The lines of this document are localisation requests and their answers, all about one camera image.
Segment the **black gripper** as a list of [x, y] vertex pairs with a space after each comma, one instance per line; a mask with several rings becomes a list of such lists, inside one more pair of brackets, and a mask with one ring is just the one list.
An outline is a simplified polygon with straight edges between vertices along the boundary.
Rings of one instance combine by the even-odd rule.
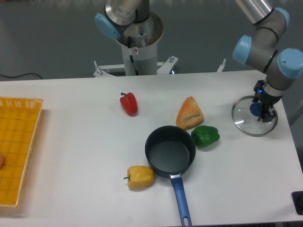
[[276, 118], [273, 105], [283, 96], [283, 90], [273, 88], [267, 80], [258, 80], [253, 88], [252, 112], [257, 114], [257, 121], [272, 122]]

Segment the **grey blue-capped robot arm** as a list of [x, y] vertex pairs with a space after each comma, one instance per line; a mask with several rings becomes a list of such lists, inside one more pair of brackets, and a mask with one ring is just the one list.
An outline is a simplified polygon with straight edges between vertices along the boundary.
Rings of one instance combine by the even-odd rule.
[[[272, 7], [265, 0], [239, 0], [237, 5], [255, 27], [253, 36], [243, 36], [232, 56], [266, 75], [254, 87], [251, 112], [261, 122], [276, 118], [274, 104], [303, 72], [303, 54], [297, 49], [275, 49], [289, 25], [286, 10]], [[150, 11], [147, 0], [108, 0], [94, 18], [96, 27], [122, 49], [125, 72], [132, 75], [155, 75], [157, 44], [163, 35], [161, 19]]]

